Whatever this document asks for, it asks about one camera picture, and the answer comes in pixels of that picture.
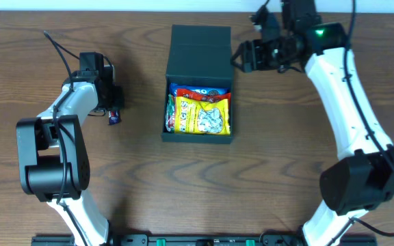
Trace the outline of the dark blue red candy bar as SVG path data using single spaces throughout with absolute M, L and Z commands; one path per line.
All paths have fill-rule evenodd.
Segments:
M 121 122 L 121 116 L 119 110 L 111 110 L 108 113 L 109 125 L 119 124 Z

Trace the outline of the dark green gift box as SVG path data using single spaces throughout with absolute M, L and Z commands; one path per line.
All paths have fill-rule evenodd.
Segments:
M 221 87 L 232 93 L 231 28 L 173 25 L 166 66 L 165 103 L 172 83 Z

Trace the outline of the blue Oreo cookie pack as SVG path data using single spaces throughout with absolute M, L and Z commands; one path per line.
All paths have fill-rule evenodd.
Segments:
M 178 94 L 179 89 L 186 89 L 192 92 L 197 92 L 199 94 L 208 95 L 208 96 L 223 95 L 229 92 L 228 89 L 221 87 L 201 87 L 201 86 L 193 86 L 193 85 L 179 85 L 176 83 L 171 83 L 169 85 L 169 92 L 174 96 Z

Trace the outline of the green red candy bar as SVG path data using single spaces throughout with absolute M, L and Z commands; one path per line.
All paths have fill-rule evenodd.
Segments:
M 170 133 L 174 132 L 175 109 L 175 97 L 172 94 L 169 94 L 166 105 L 166 130 Z

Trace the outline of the red Hacks candy bag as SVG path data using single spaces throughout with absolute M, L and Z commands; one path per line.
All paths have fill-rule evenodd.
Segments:
M 231 93 L 219 94 L 219 95 L 206 95 L 198 92 L 193 92 L 191 90 L 184 88 L 179 88 L 176 91 L 176 96 L 181 96 L 188 99 L 209 102 L 209 103 L 216 103 L 224 99 L 227 99 L 229 102 L 231 101 Z

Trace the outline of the yellow Hacks candy bag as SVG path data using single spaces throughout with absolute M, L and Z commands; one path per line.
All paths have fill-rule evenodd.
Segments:
M 175 133 L 230 135 L 227 99 L 205 102 L 178 96 L 175 100 Z

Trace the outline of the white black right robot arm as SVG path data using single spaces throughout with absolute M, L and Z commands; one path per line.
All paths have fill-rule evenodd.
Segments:
M 312 81 L 328 116 L 338 161 L 321 173 L 321 203 L 302 226 L 304 245 L 337 245 L 369 211 L 394 196 L 394 145 L 360 83 L 339 23 L 310 24 L 283 36 L 277 23 L 255 23 L 258 40 L 240 44 L 231 63 L 243 72 L 292 69 Z

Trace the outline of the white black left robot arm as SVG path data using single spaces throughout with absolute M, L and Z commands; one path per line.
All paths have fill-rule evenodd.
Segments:
M 60 95 L 34 118 L 16 124 L 21 188 L 54 209 L 73 234 L 72 245 L 107 245 L 110 225 L 88 190 L 90 162 L 81 127 L 94 112 L 118 108 L 113 65 L 82 65 Z

